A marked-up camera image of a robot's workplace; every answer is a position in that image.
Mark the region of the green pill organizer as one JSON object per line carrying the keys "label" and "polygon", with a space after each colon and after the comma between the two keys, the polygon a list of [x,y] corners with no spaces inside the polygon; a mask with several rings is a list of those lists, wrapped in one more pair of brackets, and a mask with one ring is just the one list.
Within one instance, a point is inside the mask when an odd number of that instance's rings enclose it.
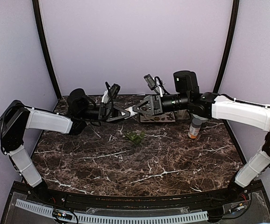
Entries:
{"label": "green pill organizer", "polygon": [[135,132],[128,132],[125,134],[125,137],[133,142],[135,145],[138,145],[141,143],[143,138],[145,137],[145,132],[141,131],[140,133],[135,133]]}

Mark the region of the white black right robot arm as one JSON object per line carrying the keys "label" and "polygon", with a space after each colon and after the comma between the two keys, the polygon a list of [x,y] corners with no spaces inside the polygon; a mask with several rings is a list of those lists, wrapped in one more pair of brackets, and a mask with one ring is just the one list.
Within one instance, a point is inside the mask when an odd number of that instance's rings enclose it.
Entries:
{"label": "white black right robot arm", "polygon": [[242,188],[270,166],[270,105],[231,98],[226,94],[199,92],[195,72],[183,70],[173,74],[176,94],[150,95],[133,106],[133,111],[156,116],[166,112],[187,110],[205,119],[224,119],[257,127],[265,132],[264,144],[236,174],[224,199],[233,203],[242,195]]}

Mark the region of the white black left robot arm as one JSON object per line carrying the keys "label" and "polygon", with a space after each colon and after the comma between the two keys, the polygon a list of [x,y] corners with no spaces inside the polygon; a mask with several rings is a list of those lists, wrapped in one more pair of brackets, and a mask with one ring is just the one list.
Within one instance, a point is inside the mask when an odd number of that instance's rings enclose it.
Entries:
{"label": "white black left robot arm", "polygon": [[41,203],[51,200],[51,192],[37,171],[24,146],[26,130],[52,131],[79,135],[88,123],[114,122],[127,119],[136,113],[131,107],[123,109],[114,104],[119,88],[105,91],[97,105],[81,88],[73,90],[67,98],[66,114],[36,109],[14,100],[0,117],[0,147],[16,171],[33,188],[33,196]]}

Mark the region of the small white pill bottle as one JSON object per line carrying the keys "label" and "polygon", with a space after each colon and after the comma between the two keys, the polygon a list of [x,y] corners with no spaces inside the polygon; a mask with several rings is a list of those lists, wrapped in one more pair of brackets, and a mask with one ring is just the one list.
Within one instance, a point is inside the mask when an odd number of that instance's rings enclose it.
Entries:
{"label": "small white pill bottle", "polygon": [[121,116],[124,118],[124,119],[128,119],[128,118],[131,118],[133,116],[135,116],[137,114],[137,112],[135,112],[133,110],[133,107],[130,106],[128,108],[125,108],[121,111]]}

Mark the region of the orange grey-capped pill bottle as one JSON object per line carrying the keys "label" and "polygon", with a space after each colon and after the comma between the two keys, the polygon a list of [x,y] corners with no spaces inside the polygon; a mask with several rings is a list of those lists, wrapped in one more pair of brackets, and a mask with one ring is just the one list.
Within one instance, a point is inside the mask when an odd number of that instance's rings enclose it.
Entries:
{"label": "orange grey-capped pill bottle", "polygon": [[193,118],[189,127],[188,137],[191,139],[197,138],[201,125],[202,125],[202,121],[200,119]]}

